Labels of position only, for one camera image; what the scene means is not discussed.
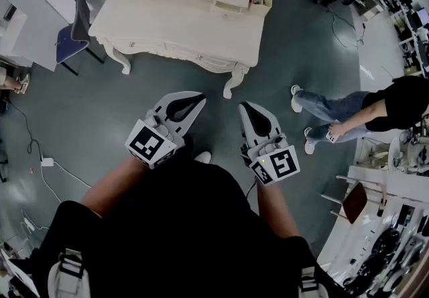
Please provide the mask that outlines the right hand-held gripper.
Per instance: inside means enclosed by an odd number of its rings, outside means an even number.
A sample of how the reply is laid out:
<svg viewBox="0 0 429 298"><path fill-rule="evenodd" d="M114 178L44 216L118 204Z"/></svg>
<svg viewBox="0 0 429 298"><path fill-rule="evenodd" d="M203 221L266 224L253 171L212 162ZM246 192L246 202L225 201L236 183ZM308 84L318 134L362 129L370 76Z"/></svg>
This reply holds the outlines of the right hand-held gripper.
<svg viewBox="0 0 429 298"><path fill-rule="evenodd" d="M241 156L257 179L269 186L299 173L295 147L289 145L286 135L281 133L275 115L249 101L241 102L238 109L248 144L242 147Z"/></svg>

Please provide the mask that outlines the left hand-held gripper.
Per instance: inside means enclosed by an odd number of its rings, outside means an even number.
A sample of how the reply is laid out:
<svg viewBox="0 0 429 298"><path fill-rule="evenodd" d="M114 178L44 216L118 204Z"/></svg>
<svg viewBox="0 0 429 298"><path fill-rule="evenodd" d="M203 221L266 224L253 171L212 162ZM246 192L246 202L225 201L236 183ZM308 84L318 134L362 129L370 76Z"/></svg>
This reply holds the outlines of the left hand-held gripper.
<svg viewBox="0 0 429 298"><path fill-rule="evenodd" d="M125 147L146 167L158 167L185 146L183 136L205 103L206 97L201 92L180 91L165 95L154 110L147 112L144 120L137 120ZM162 120L166 120L171 130Z"/></svg>

